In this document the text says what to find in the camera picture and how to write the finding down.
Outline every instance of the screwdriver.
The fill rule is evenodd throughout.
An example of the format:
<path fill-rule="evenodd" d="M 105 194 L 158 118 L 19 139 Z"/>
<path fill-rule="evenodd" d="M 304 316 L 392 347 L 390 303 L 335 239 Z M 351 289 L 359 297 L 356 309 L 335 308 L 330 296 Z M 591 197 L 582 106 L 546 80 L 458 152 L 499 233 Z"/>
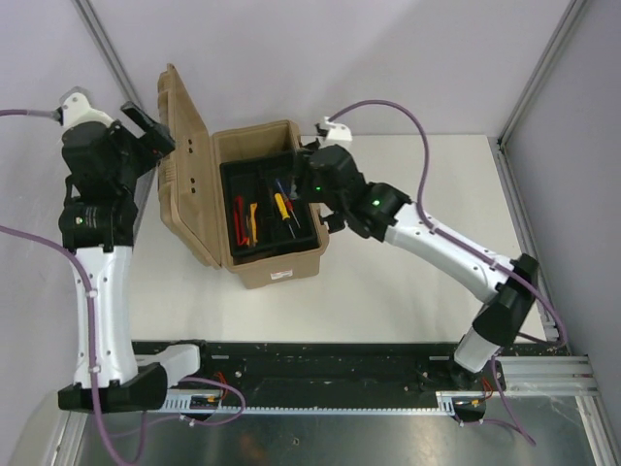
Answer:
<path fill-rule="evenodd" d="M 278 178 L 276 179 L 276 184 L 278 185 L 278 190 L 282 194 L 282 199 L 284 200 L 284 205 L 287 207 L 287 209 L 289 210 L 291 215 L 293 215 L 293 219 L 295 220 L 296 224 L 298 225 L 298 228 L 302 228 L 300 226 L 300 222 L 298 221 L 298 217 L 295 215 L 295 212 L 293 212 L 293 204 L 291 204 L 291 201 L 289 200 L 287 195 L 284 193 L 284 189 L 282 189 L 282 184 L 280 184 L 280 180 Z"/>
<path fill-rule="evenodd" d="M 274 199 L 276 200 L 276 205 L 278 206 L 278 210 L 280 211 L 280 216 L 282 216 L 282 221 L 284 221 L 289 227 L 289 231 L 291 232 L 291 236 L 295 238 L 295 233 L 293 233 L 293 227 L 291 226 L 291 216 L 287 212 L 287 208 L 284 205 L 284 200 L 282 199 L 282 194 L 277 192 L 274 195 Z"/>

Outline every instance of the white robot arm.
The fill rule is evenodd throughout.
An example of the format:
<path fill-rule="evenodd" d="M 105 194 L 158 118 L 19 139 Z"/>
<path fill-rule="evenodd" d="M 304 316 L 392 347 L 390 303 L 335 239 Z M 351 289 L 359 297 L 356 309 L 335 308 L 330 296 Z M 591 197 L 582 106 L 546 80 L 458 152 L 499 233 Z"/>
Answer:
<path fill-rule="evenodd" d="M 296 157 L 292 195 L 326 204 L 332 214 L 324 220 L 330 232 L 345 224 L 363 238 L 412 252 L 461 283 L 482 303 L 473 327 L 455 352 L 455 361 L 470 372 L 479 372 L 500 347 L 513 343 L 534 296 L 499 269 L 537 280 L 538 263 L 527 254 L 511 260 L 441 224 L 427 213 L 420 217 L 409 197 L 386 183 L 367 183 L 347 151 L 349 128 L 324 118 L 317 124 L 320 139 Z M 436 230 L 491 259 L 482 261 L 448 241 Z"/>
<path fill-rule="evenodd" d="M 71 170 L 59 226 L 63 247 L 76 255 L 94 287 L 96 344 L 91 367 L 86 295 L 74 270 L 79 349 L 73 384 L 58 392 L 59 407 L 65 410 L 90 411 L 93 372 L 97 388 L 105 390 L 103 411 L 120 412 L 158 409 L 169 386 L 200 368 L 195 345 L 172 345 L 140 361 L 132 349 L 127 285 L 138 212 L 133 194 L 138 177 L 175 145 L 164 126 L 133 104 L 121 110 L 145 130 L 142 138 L 93 109 L 82 89 L 70 91 L 59 109 L 62 154 Z"/>

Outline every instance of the yellow screwdriver handle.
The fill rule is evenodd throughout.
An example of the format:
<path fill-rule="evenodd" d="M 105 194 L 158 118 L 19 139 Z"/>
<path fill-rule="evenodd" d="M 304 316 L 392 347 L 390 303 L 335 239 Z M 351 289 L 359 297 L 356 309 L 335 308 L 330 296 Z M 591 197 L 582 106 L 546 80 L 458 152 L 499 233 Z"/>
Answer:
<path fill-rule="evenodd" d="M 278 210 L 280 211 L 280 215 L 282 216 L 282 219 L 283 220 L 289 220 L 290 216 L 289 216 L 289 213 L 287 212 L 286 206 L 284 205 L 284 200 L 282 199 L 282 194 L 277 192 L 274 195 L 274 199 L 276 199 L 276 205 L 278 206 Z"/>

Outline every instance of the cable connector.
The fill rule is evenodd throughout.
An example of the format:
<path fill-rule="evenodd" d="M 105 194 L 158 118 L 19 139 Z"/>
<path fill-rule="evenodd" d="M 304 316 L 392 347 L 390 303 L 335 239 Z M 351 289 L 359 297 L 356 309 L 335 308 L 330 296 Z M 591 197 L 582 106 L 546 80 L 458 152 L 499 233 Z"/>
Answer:
<path fill-rule="evenodd" d="M 317 134 L 323 140 L 321 142 L 322 147 L 338 144 L 342 148 L 349 150 L 352 136 L 351 130 L 347 126 L 330 121 L 330 118 L 325 116 L 315 127 L 317 128 Z"/>

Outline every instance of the white wall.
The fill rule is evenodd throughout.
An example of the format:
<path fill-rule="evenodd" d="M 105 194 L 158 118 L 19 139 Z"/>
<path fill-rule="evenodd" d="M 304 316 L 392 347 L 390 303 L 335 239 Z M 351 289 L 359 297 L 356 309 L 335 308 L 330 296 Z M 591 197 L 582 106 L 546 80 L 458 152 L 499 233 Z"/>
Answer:
<path fill-rule="evenodd" d="M 585 19 L 508 147 L 572 348 L 621 439 L 621 2 Z"/>
<path fill-rule="evenodd" d="M 498 135 L 569 0 L 94 0 L 152 115 L 175 63 L 211 131 L 289 117 L 305 132 L 361 99 L 434 133 Z M 359 134 L 413 128 L 390 110 Z"/>
<path fill-rule="evenodd" d="M 0 5 L 0 108 L 58 107 L 74 85 L 111 115 L 122 103 L 69 1 Z M 0 223 L 60 241 L 64 177 L 60 127 L 0 118 Z M 71 270 L 55 252 L 0 236 L 0 464 L 45 393 L 70 383 L 77 324 Z"/>

